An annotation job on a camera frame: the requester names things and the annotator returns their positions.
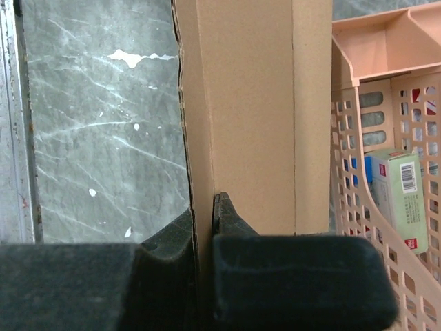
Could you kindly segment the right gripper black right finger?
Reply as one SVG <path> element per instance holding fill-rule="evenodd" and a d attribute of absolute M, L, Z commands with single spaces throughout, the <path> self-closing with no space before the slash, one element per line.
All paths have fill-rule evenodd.
<path fill-rule="evenodd" d="M 214 198 L 213 315 L 218 330 L 386 330 L 398 302 L 362 237 L 258 234 L 227 193 Z"/>

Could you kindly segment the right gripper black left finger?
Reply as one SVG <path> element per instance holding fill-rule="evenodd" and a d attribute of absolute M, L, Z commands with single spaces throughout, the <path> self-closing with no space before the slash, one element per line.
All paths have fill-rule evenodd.
<path fill-rule="evenodd" d="M 1 246 L 2 330 L 195 330 L 192 216 L 142 243 Z"/>

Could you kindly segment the cardboard box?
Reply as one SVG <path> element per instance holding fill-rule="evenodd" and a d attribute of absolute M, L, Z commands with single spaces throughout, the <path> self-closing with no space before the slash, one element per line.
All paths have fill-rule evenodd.
<path fill-rule="evenodd" d="M 329 227 L 331 1 L 173 1 L 199 328 L 212 326 L 212 213 L 261 234 Z"/>

